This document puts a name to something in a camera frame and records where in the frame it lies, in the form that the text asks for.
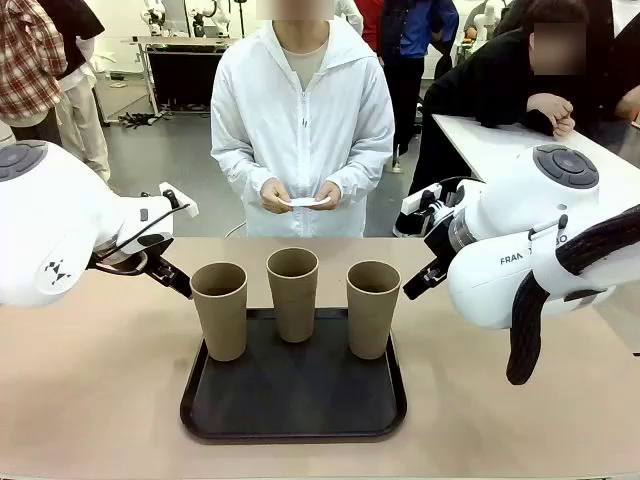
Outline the black sweater person's hand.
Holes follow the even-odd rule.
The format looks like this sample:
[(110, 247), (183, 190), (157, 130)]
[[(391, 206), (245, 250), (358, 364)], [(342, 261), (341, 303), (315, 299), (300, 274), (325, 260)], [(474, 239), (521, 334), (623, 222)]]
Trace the black sweater person's hand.
[(575, 121), (571, 116), (573, 105), (560, 96), (550, 93), (531, 95), (527, 100), (527, 111), (543, 114), (549, 120), (552, 134), (556, 138), (567, 136), (575, 127)]

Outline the person's right hand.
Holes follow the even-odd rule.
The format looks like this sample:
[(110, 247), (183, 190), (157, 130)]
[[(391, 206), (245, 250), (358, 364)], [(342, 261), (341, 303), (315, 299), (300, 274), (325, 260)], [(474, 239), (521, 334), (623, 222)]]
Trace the person's right hand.
[(284, 214), (292, 211), (289, 205), (291, 198), (277, 178), (268, 179), (261, 187), (261, 202), (265, 210), (274, 214)]

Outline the person's left hand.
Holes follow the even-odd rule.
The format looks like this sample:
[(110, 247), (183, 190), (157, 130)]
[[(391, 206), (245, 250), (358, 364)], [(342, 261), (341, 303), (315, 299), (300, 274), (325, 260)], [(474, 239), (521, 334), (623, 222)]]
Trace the person's left hand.
[(316, 195), (317, 204), (313, 206), (314, 210), (334, 210), (341, 198), (341, 191), (338, 185), (331, 181), (326, 181), (320, 187)]

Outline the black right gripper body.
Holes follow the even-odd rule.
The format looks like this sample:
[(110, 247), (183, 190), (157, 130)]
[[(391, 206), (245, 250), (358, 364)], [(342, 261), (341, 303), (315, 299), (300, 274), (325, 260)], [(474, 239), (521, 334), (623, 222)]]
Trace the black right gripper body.
[(452, 260), (456, 250), (449, 240), (449, 225), (453, 215), (447, 215), (433, 222), (424, 237), (424, 243), (438, 260)]

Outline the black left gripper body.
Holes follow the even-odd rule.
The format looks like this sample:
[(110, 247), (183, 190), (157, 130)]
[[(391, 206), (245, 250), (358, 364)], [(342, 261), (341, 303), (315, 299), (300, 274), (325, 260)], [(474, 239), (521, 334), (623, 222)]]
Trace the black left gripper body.
[(91, 269), (117, 276), (138, 276), (144, 274), (158, 257), (156, 248), (135, 253), (116, 251), (104, 258), (95, 253), (91, 256)]

